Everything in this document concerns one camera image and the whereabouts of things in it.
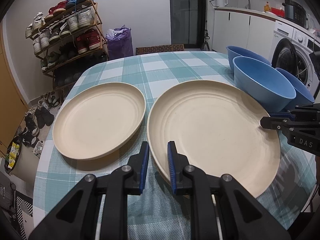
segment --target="beige plate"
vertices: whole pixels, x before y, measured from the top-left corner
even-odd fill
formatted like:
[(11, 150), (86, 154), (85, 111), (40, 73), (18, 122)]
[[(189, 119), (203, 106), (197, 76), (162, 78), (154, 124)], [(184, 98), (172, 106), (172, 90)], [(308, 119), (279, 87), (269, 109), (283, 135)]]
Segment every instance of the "beige plate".
[(145, 98), (132, 85), (113, 82), (91, 87), (72, 98), (57, 115), (54, 144), (71, 159), (103, 157), (134, 135), (145, 111)]
[(260, 127), (269, 116), (245, 92), (209, 80), (178, 84), (153, 104), (147, 123), (151, 154), (161, 175), (170, 181), (167, 143), (207, 174), (229, 173), (254, 197), (276, 176), (280, 142), (274, 130)]

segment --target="checkered tablecloth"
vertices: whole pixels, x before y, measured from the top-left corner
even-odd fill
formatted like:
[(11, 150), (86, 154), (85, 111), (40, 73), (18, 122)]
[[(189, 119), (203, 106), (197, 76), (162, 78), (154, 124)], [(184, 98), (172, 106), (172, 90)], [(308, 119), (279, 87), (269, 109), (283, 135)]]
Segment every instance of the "checkered tablecloth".
[[(63, 157), (54, 146), (51, 128), (36, 174), (33, 198), (35, 226), (84, 174), (109, 174), (126, 164), (130, 155), (138, 153), (142, 141), (147, 140), (146, 120), (156, 98), (170, 87), (194, 79), (234, 85), (228, 56), (202, 51), (166, 52), (117, 59), (86, 70), (63, 106), (75, 95), (92, 86), (106, 82), (125, 82), (136, 86), (144, 94), (147, 103), (145, 119), (126, 145), (98, 161), (76, 161)], [(279, 133), (279, 137), (280, 167), (276, 178), (258, 200), (288, 229), (316, 183), (316, 165), (313, 155), (288, 145), (282, 133)], [(143, 194), (128, 197), (129, 238), (190, 239), (189, 217), (189, 199), (172, 196), (170, 187), (150, 158)]]

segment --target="blue bowl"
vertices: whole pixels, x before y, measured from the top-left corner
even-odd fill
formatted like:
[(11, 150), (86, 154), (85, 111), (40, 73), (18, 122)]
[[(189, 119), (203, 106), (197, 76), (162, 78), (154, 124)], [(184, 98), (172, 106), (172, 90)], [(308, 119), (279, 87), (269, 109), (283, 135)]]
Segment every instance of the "blue bowl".
[(285, 106), (286, 110), (294, 109), (295, 106), (310, 105), (315, 102), (315, 99), (313, 98), (309, 90), (299, 79), (297, 79), (294, 75), (290, 74), (284, 69), (276, 68), (276, 70), (279, 71), (282, 75), (284, 75), (296, 90), (297, 96), (295, 99), (293, 99), (289, 104)]
[(249, 57), (235, 57), (235, 85), (254, 99), (267, 112), (281, 111), (296, 97), (293, 85), (273, 67)]
[(226, 48), (228, 51), (229, 65), (232, 71), (234, 71), (233, 59), (239, 56), (254, 58), (271, 66), (271, 63), (268, 60), (266, 60), (263, 56), (260, 56), (259, 54), (252, 52), (251, 50), (247, 50), (236, 46), (227, 46)]

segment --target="red box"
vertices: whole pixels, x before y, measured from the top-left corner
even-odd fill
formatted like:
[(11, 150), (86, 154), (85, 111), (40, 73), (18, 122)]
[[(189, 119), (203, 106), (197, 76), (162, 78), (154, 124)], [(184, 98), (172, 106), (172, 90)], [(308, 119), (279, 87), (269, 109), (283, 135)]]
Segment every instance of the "red box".
[(271, 7), (271, 12), (277, 16), (284, 18), (284, 11), (283, 10)]

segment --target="purple bag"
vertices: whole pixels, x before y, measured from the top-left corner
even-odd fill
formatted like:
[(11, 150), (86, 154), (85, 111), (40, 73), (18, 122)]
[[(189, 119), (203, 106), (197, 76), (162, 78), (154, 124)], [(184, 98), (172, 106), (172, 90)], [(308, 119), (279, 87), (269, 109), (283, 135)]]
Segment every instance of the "purple bag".
[(109, 29), (108, 40), (109, 60), (133, 56), (131, 28), (124, 25), (120, 29)]

